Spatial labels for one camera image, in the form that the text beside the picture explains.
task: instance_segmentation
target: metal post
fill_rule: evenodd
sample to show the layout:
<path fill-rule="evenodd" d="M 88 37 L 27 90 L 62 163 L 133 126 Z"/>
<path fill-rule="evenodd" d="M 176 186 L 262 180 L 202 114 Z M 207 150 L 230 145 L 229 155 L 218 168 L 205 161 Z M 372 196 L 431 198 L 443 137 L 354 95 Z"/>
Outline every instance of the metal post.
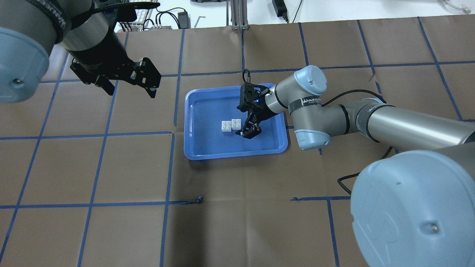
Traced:
<path fill-rule="evenodd" d="M 231 1 L 231 22 L 232 29 L 243 30 L 248 29 L 247 23 L 247 0 L 230 0 Z"/>

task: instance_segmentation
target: white block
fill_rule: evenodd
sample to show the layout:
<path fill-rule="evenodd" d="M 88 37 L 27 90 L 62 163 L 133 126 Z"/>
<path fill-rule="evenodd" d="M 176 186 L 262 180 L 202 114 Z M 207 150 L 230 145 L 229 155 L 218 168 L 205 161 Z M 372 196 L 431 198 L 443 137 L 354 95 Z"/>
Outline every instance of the white block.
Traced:
<path fill-rule="evenodd" d="M 232 130 L 241 130 L 241 119 L 232 119 L 231 120 L 231 129 Z"/>
<path fill-rule="evenodd" d="M 231 132 L 231 121 L 221 121 L 221 131 Z"/>

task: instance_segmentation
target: blue tray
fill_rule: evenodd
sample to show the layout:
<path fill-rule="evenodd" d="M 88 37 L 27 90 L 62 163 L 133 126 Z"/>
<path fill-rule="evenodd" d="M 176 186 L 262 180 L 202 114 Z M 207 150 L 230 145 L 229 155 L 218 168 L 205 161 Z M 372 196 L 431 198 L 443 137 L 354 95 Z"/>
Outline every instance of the blue tray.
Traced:
<path fill-rule="evenodd" d="M 275 154 L 287 149 L 283 113 L 260 123 L 262 133 L 253 139 L 236 135 L 236 130 L 221 132 L 221 121 L 241 119 L 244 124 L 247 118 L 247 113 L 236 109 L 240 87 L 199 89 L 186 95 L 184 152 L 187 158 L 205 160 Z"/>

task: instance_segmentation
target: black connector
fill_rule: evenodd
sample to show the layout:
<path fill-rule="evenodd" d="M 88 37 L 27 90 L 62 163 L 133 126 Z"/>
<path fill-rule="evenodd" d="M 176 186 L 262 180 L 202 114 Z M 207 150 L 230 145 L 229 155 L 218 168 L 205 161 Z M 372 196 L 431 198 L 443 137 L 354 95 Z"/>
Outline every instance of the black connector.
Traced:
<path fill-rule="evenodd" d="M 289 23 L 287 7 L 285 6 L 284 0 L 272 0 L 272 4 L 274 6 L 277 17 L 282 17 L 287 23 Z"/>
<path fill-rule="evenodd" d="M 178 22 L 180 23 L 180 29 L 189 29 L 190 28 L 190 17 L 188 12 L 178 13 Z"/>

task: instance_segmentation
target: white floor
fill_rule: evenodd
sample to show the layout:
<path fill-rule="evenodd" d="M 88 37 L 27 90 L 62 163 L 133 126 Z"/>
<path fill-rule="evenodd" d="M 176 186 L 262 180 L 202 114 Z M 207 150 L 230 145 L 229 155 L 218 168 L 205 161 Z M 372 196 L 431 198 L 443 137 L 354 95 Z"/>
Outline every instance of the white floor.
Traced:
<path fill-rule="evenodd" d="M 190 0 L 159 0 L 159 10 L 183 7 L 190 15 L 191 27 L 198 19 L 197 28 L 222 27 L 226 25 L 226 0 L 223 2 L 196 3 Z M 285 0 L 289 18 L 292 22 L 300 0 Z M 475 0 L 451 0 L 454 5 L 466 5 L 475 12 Z M 333 21 L 351 19 L 383 19 L 404 17 L 425 17 L 464 14 L 445 4 L 444 0 L 303 0 L 296 17 L 296 22 Z M 277 18 L 272 0 L 247 0 L 247 15 L 249 24 L 285 23 Z M 172 26 L 175 22 L 168 16 L 162 16 L 163 26 Z"/>

